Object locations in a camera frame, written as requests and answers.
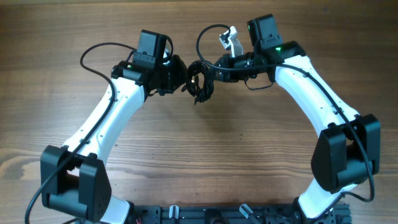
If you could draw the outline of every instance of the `wood plank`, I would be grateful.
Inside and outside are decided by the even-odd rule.
[[[355,223],[397,223],[398,16],[394,1],[135,2],[0,7],[0,220],[21,223],[39,186],[39,158],[83,124],[105,82],[80,68],[100,42],[137,45],[141,29],[171,36],[187,65],[210,24],[236,26],[252,50],[246,21],[273,13],[285,41],[296,40],[317,72],[361,114],[382,124],[376,199],[352,198]],[[203,36],[201,51],[214,62],[226,52],[222,29]],[[86,63],[104,73],[128,50],[104,47]],[[266,76],[252,86],[269,83]],[[113,192],[138,205],[289,203],[312,180],[317,142],[312,125],[279,86],[249,91],[243,83],[215,83],[206,103],[188,93],[149,98],[130,119],[108,160]],[[367,184],[356,189],[368,194]],[[38,203],[32,223],[68,216]]]

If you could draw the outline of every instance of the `brown wood background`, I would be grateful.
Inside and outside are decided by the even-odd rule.
[[[39,187],[39,157],[83,124],[105,91],[79,65],[100,42],[137,45],[141,29],[171,36],[187,65],[210,25],[234,25],[252,50],[246,21],[273,13],[285,41],[296,40],[334,91],[382,124],[376,199],[350,203],[355,223],[398,222],[398,16],[396,1],[204,1],[0,7],[0,223],[22,223]],[[210,61],[225,53],[221,29],[203,36]],[[128,54],[103,47],[86,63],[104,73]],[[259,77],[253,86],[266,85]],[[215,83],[206,103],[188,93],[149,98],[127,124],[107,170],[113,194],[138,205],[290,203],[312,180],[316,134],[279,86],[249,91]],[[368,185],[356,188],[368,195]],[[32,223],[67,215],[37,203]]]

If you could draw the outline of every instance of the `wooden table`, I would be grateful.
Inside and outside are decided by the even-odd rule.
[[[210,24],[236,26],[252,51],[246,21],[273,13],[285,41],[296,40],[334,91],[382,124],[376,199],[352,198],[354,223],[398,222],[398,4],[393,1],[187,1],[0,6],[0,223],[22,223],[39,187],[39,158],[83,124],[106,83],[79,65],[100,42],[137,45],[141,29],[171,36],[187,65]],[[221,29],[203,36],[203,55],[226,52]],[[85,62],[105,74],[128,54],[103,47]],[[252,86],[268,84],[265,76]],[[313,179],[317,136],[281,87],[249,91],[215,83],[206,103],[188,93],[149,98],[108,160],[113,194],[138,205],[290,203]],[[355,189],[368,195],[368,184]],[[67,215],[37,203],[32,223]]]

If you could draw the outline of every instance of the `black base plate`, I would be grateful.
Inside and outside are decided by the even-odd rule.
[[[224,220],[228,221],[226,224],[253,224],[239,212],[239,207],[180,207],[178,220],[174,220],[169,219],[169,207],[135,206],[134,216],[141,218],[142,224],[211,224],[205,220],[205,213],[209,209],[217,209]],[[256,206],[251,209],[254,216],[263,224],[291,224],[299,221],[290,217],[293,212],[292,204]],[[351,222],[349,205],[344,204],[336,205],[331,213],[316,223],[350,224]]]

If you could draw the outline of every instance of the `robotic arm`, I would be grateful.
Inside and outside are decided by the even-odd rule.
[[[65,162],[79,145],[84,145],[67,161],[61,172],[50,180],[42,191],[45,207],[73,215],[85,223],[314,223],[325,219],[337,222],[339,199],[379,170],[380,124],[369,114],[359,113],[344,103],[321,79],[305,51],[296,42],[283,43],[272,15],[248,22],[253,52],[244,54],[237,38],[237,30],[228,27],[220,35],[223,47],[231,54],[223,55],[214,65],[201,58],[188,69],[178,55],[166,47],[169,37],[143,30],[139,46],[129,58],[112,69],[111,83],[104,97],[84,125],[61,147],[47,146],[40,158],[42,183]],[[205,86],[198,87],[198,73],[205,73]],[[134,206],[132,202],[111,195],[111,186],[105,171],[110,150],[129,118],[152,96],[173,93],[182,84],[196,97],[195,102],[208,100],[213,92],[213,80],[238,82],[267,73],[269,80],[277,82],[298,103],[313,124],[318,142],[311,161],[314,180],[293,204],[267,205],[249,208],[190,207],[160,208]],[[114,103],[101,124],[85,141],[90,129],[97,123],[114,97]],[[349,146],[346,140],[354,140]],[[68,170],[79,169],[79,176]],[[348,207],[341,208],[345,215]]]

